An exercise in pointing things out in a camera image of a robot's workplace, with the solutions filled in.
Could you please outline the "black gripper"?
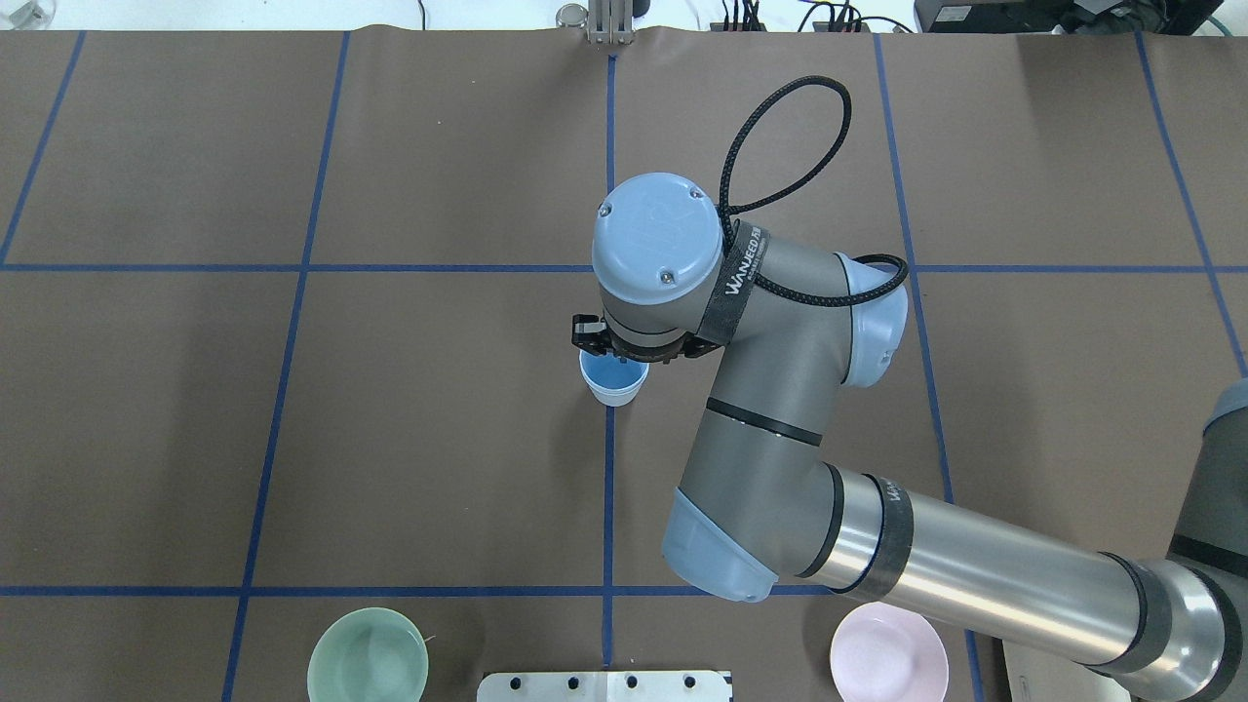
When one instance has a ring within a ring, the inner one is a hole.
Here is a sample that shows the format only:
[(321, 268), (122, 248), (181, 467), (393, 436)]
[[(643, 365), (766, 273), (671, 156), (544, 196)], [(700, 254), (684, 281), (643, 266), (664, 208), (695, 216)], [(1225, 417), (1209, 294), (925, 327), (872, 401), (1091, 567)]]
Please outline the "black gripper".
[(683, 330), (643, 334), (613, 326), (607, 314), (573, 316), (573, 346), (592, 356), (614, 355), (636, 363), (670, 363), (678, 357), (698, 358), (721, 349), (720, 345)]

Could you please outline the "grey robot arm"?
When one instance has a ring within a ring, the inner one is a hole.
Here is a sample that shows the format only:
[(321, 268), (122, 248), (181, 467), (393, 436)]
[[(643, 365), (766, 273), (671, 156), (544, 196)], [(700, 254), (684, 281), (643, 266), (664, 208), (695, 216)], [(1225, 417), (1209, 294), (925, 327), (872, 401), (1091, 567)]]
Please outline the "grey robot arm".
[(1149, 701), (1246, 698), (1246, 381), (1218, 397), (1164, 560), (1075, 547), (821, 457), (837, 396), (874, 386), (909, 324), (904, 259), (820, 252), (649, 172), (594, 214), (602, 311), (584, 353), (721, 351), (661, 555), (705, 595), (782, 577), (1065, 657)]

